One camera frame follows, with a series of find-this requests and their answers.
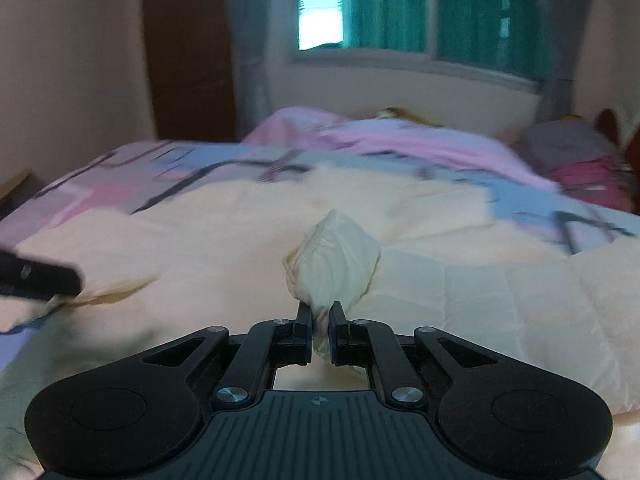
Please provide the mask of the window with green curtain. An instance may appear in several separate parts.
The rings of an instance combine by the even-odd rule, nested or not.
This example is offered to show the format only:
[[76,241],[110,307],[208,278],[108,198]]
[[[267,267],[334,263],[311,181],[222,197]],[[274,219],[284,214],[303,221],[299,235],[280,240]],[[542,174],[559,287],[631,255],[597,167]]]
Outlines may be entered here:
[[292,0],[296,61],[428,70],[529,89],[549,73],[537,0]]

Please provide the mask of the pink lilac blanket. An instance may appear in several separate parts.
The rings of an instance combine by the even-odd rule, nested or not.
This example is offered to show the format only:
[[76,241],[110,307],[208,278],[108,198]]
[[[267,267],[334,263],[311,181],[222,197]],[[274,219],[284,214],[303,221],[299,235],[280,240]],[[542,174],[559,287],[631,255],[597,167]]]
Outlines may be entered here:
[[481,134],[431,127],[397,118],[350,119],[292,106],[263,120],[243,141],[247,144],[327,150],[358,155],[394,153],[457,170],[484,170],[510,181],[559,192],[506,144]]

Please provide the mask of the stack of folded clothes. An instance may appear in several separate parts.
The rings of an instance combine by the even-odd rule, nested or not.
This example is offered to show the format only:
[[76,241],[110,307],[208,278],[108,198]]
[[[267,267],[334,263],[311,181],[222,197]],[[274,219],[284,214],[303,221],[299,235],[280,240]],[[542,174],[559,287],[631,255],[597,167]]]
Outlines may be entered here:
[[523,132],[515,151],[562,194],[598,206],[633,212],[634,170],[618,147],[580,118],[541,122]]

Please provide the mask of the red white heart headboard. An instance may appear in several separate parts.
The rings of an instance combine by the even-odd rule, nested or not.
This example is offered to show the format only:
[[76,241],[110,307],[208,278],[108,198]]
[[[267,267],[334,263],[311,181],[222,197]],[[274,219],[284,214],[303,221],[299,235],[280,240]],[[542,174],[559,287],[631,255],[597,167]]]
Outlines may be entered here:
[[630,139],[624,141],[622,122],[612,108],[601,110],[594,125],[608,140],[608,143],[615,148],[615,154],[625,159],[628,166],[638,174],[640,162],[639,126],[635,126]]

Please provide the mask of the cream quilted jacket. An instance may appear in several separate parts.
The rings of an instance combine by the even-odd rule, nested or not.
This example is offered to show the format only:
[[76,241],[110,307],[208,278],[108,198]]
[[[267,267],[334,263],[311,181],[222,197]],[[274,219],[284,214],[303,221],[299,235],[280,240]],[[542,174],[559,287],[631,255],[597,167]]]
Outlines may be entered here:
[[2,477],[40,474],[23,420],[51,382],[205,326],[242,332],[300,302],[320,354],[341,304],[400,334],[441,328],[575,379],[614,414],[638,411],[638,238],[567,255],[496,219],[488,200],[474,185],[320,166],[47,226],[20,254],[74,264],[86,284],[58,310],[2,301],[3,328],[47,317],[1,375]]

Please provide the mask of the grey left curtain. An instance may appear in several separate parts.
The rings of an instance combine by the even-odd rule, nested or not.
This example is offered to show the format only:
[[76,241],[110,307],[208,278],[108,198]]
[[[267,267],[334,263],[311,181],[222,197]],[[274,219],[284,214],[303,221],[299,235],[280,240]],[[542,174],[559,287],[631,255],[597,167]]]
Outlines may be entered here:
[[236,135],[243,139],[271,114],[266,74],[270,0],[224,0],[231,35]]

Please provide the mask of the grey right curtain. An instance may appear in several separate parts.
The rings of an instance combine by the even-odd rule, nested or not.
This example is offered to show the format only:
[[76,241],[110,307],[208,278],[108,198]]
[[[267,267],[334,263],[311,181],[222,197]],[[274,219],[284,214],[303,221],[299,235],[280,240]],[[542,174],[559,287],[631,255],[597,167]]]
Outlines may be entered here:
[[592,0],[538,0],[548,34],[550,63],[541,85],[538,122],[557,120],[573,110],[575,78],[591,3]]

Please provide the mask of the grey curtain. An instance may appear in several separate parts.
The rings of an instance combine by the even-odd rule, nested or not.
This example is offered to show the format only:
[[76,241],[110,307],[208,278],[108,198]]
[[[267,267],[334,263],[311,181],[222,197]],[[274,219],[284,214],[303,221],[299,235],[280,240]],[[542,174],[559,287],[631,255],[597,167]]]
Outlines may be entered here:
[[231,35],[236,135],[243,139],[271,114],[266,74],[270,0],[224,0]]
[[573,110],[575,78],[591,3],[592,0],[538,0],[548,34],[550,63],[541,85],[538,122],[557,120]]

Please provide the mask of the patterned blue pink bedsheet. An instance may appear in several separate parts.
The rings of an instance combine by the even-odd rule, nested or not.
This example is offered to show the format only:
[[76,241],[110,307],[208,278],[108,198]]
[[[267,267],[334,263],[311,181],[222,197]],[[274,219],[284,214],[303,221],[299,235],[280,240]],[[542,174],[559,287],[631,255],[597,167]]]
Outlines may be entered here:
[[73,261],[88,280],[157,275],[105,314],[165,339],[209,321],[288,314],[281,258],[330,210],[402,252],[490,266],[573,263],[626,350],[639,337],[639,220],[486,170],[394,153],[135,143],[50,184],[1,222],[1,243]]

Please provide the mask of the dark brown wooden door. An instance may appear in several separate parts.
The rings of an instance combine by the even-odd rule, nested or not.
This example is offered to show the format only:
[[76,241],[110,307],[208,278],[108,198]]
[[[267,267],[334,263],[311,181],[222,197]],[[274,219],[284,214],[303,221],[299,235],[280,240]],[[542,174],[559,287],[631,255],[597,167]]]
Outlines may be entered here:
[[231,38],[224,0],[142,0],[157,136],[235,140]]

